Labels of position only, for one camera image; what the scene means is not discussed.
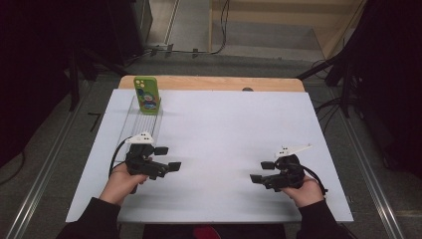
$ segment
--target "cable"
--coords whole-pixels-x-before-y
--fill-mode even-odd
[[[316,111],[316,114],[318,114],[321,109],[323,109],[325,107],[339,105],[340,103],[356,104],[356,103],[358,103],[358,99],[349,99],[349,100],[345,101],[342,98],[335,98],[335,99],[332,99],[332,100],[320,105],[319,107],[314,108],[314,110]]]
[[[126,142],[126,140],[127,139],[129,139],[130,137],[127,137],[127,138],[125,138],[119,145],[118,145],[118,147],[115,149],[115,152],[114,152],[114,154],[112,155],[112,159],[111,159],[111,163],[109,164],[109,170],[108,170],[108,177],[110,177],[111,176],[111,173],[112,173],[112,170],[115,168],[115,167],[117,167],[117,166],[119,166],[119,165],[121,165],[122,163],[124,163],[124,161],[122,161],[122,162],[120,162],[118,165],[116,165],[116,166],[113,166],[114,165],[114,162],[115,162],[115,158],[117,157],[117,153],[118,153],[118,151],[120,150],[120,148],[124,145],[124,143]]]
[[[226,7],[227,7],[227,10],[226,10],[226,19],[224,21],[224,27],[223,27],[223,16],[224,16],[224,10],[226,9]],[[226,3],[223,6],[223,9],[221,11],[221,16],[220,16],[220,26],[221,26],[221,31],[223,33],[223,43],[221,44],[221,47],[220,47],[219,50],[217,50],[216,52],[213,52],[211,54],[219,54],[226,47],[227,19],[229,17],[229,9],[230,9],[230,0],[226,0]]]
[[[135,63],[137,60],[139,60],[140,58],[142,58],[142,57],[144,57],[144,56],[146,56],[146,55],[148,55],[148,54],[150,54],[152,51],[145,51],[145,52],[143,52],[142,53],[142,55],[140,55],[140,56],[137,56],[137,57],[135,57],[135,58],[133,58],[132,60],[131,60],[131,62],[130,63],[128,63],[124,68],[125,69],[127,69],[128,67],[130,67],[131,65],[133,65],[133,63]]]
[[[317,101],[317,100],[314,100],[314,99],[311,99],[311,102],[313,102],[313,103],[323,104],[323,102],[321,102],[321,101]]]
[[[340,106],[338,106],[335,111],[331,114],[331,116],[328,118],[328,120],[326,121],[325,127],[323,128],[322,134],[325,134],[326,128],[328,127],[328,123],[329,121],[332,119],[332,117],[334,116],[334,114],[338,111],[338,109],[340,108]]]
[[[16,175],[18,175],[18,173],[22,170],[22,168],[24,167],[25,161],[26,161],[26,155],[25,155],[25,150],[22,150],[21,152],[22,154],[22,160],[21,160],[21,164],[19,165],[18,169],[8,178],[4,179],[3,181],[0,182],[0,186],[9,182],[10,180],[12,180]]]
[[[323,59],[323,60],[317,60],[316,62],[314,62],[312,65],[311,65],[311,69],[315,66],[315,64],[316,63],[318,63],[318,62],[325,62],[326,63],[326,60],[325,59]],[[318,77],[318,78],[320,78],[320,79],[322,79],[322,80],[325,80],[325,77],[320,77],[319,75],[317,75],[317,73],[315,73],[314,74],[316,77]]]
[[[325,193],[328,192],[328,190],[325,189],[325,187],[322,185],[322,182],[319,179],[319,177],[317,176],[317,174],[315,172],[313,172],[312,170],[310,170],[309,168],[307,168],[307,167],[305,167],[301,164],[295,164],[295,163],[280,163],[279,167],[281,167],[281,166],[284,166],[284,167],[293,166],[293,167],[298,167],[300,169],[305,170],[307,173],[310,174],[311,177],[313,177],[317,181],[318,186],[320,188],[320,192],[322,193],[322,195],[325,195]]]
[[[321,117],[320,119],[318,119],[318,121],[322,121],[334,108],[335,108],[335,105],[332,106],[331,109],[329,109],[329,111],[327,113],[325,113],[325,115],[323,115],[323,117]]]

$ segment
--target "floor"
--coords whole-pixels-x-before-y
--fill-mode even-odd
[[[208,1],[154,0],[150,3],[154,16],[148,38],[150,47],[166,49],[173,45],[173,50],[182,52],[208,49],[208,23],[205,20]],[[217,51],[223,39],[218,22],[213,23],[213,33],[212,51]],[[213,67],[224,65],[228,69],[226,74],[233,76],[241,76],[240,71],[244,71],[252,76],[272,77],[280,72],[273,68],[264,72],[259,69],[275,64],[274,59],[297,61],[298,71],[323,60],[314,33],[308,27],[229,22],[226,37],[226,46],[219,56],[261,58],[262,61],[243,67],[240,58],[219,62],[220,58],[216,56],[206,63],[210,75],[219,76],[219,68],[214,70]],[[173,55],[170,59],[159,56],[148,59],[141,67],[151,66],[152,69],[152,66],[166,64],[166,69],[162,70],[164,74],[200,74],[180,67],[189,59],[190,56],[184,55]],[[201,61],[197,60],[197,64],[205,65]],[[282,67],[288,66],[275,65],[275,68]],[[153,74],[148,69],[142,72]],[[325,72],[318,73],[318,77],[324,75]],[[339,96],[340,91],[340,88],[328,88],[318,77],[304,81],[316,106]],[[84,82],[82,92],[86,97],[78,114],[68,113],[70,98],[66,98],[37,130],[25,149],[28,152],[25,166],[13,180],[0,186],[0,237],[54,238],[58,228],[63,227],[96,137],[96,114],[104,111],[110,91],[117,86],[115,79],[116,75],[107,73],[102,74],[96,83]],[[350,114],[349,119],[338,113],[329,123],[328,119],[320,122],[322,129],[327,125],[325,139],[355,220],[347,224],[347,228],[358,238],[420,238],[422,180],[405,171],[385,168],[382,155],[360,114],[353,108],[350,108]],[[60,163],[50,161],[53,157],[57,157]],[[15,171],[22,159],[23,155],[18,155],[0,168],[0,179]],[[121,238],[141,235],[143,229],[130,224],[122,228]],[[299,224],[287,224],[286,228],[288,238],[295,238]]]

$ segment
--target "black jacket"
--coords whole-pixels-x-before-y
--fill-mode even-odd
[[[298,239],[350,238],[348,233],[337,225],[325,201],[299,210],[302,214],[302,227],[298,232]],[[66,225],[57,239],[118,239],[116,220],[119,212],[119,206],[92,198],[81,218]]]

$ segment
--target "black cable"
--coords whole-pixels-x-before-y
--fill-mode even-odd
[[[340,106],[338,106],[335,111],[331,114],[331,116],[328,118],[328,120],[325,123],[325,127],[323,128],[322,134],[325,134],[326,128],[328,127],[328,123],[329,121],[332,119],[332,117],[334,116],[334,114],[338,111],[338,109],[340,108]]]
[[[328,101],[328,102],[320,105],[319,107],[314,108],[314,110],[316,111],[316,114],[318,114],[321,109],[323,109],[325,107],[330,107],[330,106],[338,105],[341,102],[344,102],[344,100],[342,98],[335,98],[335,99],[332,99],[332,100],[330,100],[330,101]],[[346,103],[349,103],[349,104],[356,104],[358,102],[358,99],[349,99],[349,100],[347,100],[345,102]]]
[[[313,103],[323,104],[323,102],[321,102],[321,101],[317,101],[317,100],[314,100],[314,99],[311,99],[311,102],[313,102]]]
[[[351,81],[350,81],[350,91],[353,93],[353,94],[355,94],[356,96],[359,96],[359,93],[358,93],[358,87],[359,87],[359,80],[358,80],[358,77],[355,77],[355,76],[353,76],[352,78],[351,78]]]
[[[329,104],[329,105],[324,106],[324,108],[325,108],[325,107],[335,107],[335,106],[337,106],[337,105],[340,105],[340,103],[341,103],[341,101],[338,101],[338,102],[333,102],[333,103],[331,103],[331,104]],[[357,101],[347,101],[347,103],[348,103],[348,104],[357,104]],[[323,119],[326,117],[326,115],[328,115],[331,111],[332,111],[332,108],[331,108],[331,109],[328,111],[328,113],[326,113],[326,114],[325,114],[322,118],[318,119],[318,121],[323,120]]]
[[[142,58],[144,56],[149,55],[151,52],[152,52],[151,50],[144,51],[140,56],[136,56],[136,57],[130,59],[130,62],[126,66],[124,66],[124,68],[127,69],[128,67],[133,65],[137,60],[139,60],[140,58]],[[103,68],[102,66],[96,66],[96,68],[99,72],[109,72],[108,68]]]
[[[226,9],[226,18],[224,21],[224,27],[223,27],[223,16],[224,16],[224,10]],[[221,32],[223,33],[223,43],[221,44],[221,47],[219,50],[217,50],[216,52],[213,52],[211,54],[219,54],[221,51],[223,51],[223,49],[226,47],[226,39],[227,39],[227,19],[229,17],[229,9],[230,9],[230,0],[226,0],[226,2],[224,3],[223,6],[223,10],[221,11],[221,16],[220,16],[220,26],[221,26]]]
[[[25,161],[26,161],[26,155],[25,155],[25,150],[22,150],[21,152],[22,154],[22,160],[21,160],[21,164],[19,165],[18,169],[8,178],[4,179],[3,181],[0,182],[0,186],[9,182],[10,180],[12,180],[16,175],[18,175],[18,173],[22,170],[22,168],[24,167]]]
[[[284,166],[284,167],[293,166],[293,167],[298,167],[300,169],[305,170],[307,173],[310,174],[311,177],[313,177],[317,181],[318,186],[320,188],[320,192],[322,193],[322,195],[325,195],[325,193],[328,192],[328,190],[325,189],[325,187],[323,186],[322,181],[319,179],[317,174],[314,171],[310,170],[309,168],[307,168],[307,167],[305,167],[301,164],[295,164],[295,163],[280,163],[279,167],[281,167],[281,166]]]
[[[116,166],[113,166],[114,165],[114,162],[115,162],[115,158],[117,157],[117,154],[118,154],[118,151],[120,150],[120,148],[124,145],[124,143],[126,142],[126,140],[127,139],[129,139],[130,137],[127,137],[127,138],[125,138],[119,145],[118,145],[118,147],[115,149],[115,152],[114,152],[114,154],[112,155],[112,159],[111,159],[111,163],[109,164],[109,170],[108,170],[108,177],[110,177],[111,176],[111,173],[112,173],[112,170],[115,168],[115,167],[117,167],[117,166],[119,166],[119,165],[121,165],[122,163],[124,163],[124,161],[122,161],[121,163],[119,163],[118,165],[116,165]]]
[[[320,119],[318,119],[318,121],[322,121],[334,108],[335,108],[335,105],[332,106],[331,109],[329,109],[329,111],[327,113],[325,113],[325,115],[323,115],[323,117],[321,117]]]
[[[318,62],[325,62],[326,63],[326,60],[317,60],[316,62],[314,62],[312,65],[311,65],[311,69],[315,66],[315,64],[316,63],[318,63]],[[322,80],[325,80],[325,77],[321,77],[321,76],[319,76],[317,73],[315,73],[314,74],[316,77],[318,77],[318,78],[320,78],[320,79],[322,79]]]

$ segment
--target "hand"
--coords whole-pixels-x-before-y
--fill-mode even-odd
[[[137,184],[142,184],[148,176],[130,175],[127,172],[126,163],[114,168],[105,189],[100,195],[100,200],[109,202],[111,204],[122,205],[124,199],[132,192]]]
[[[323,200],[317,181],[307,175],[304,177],[304,184],[301,188],[286,187],[280,189],[288,194],[298,207],[305,207]]]

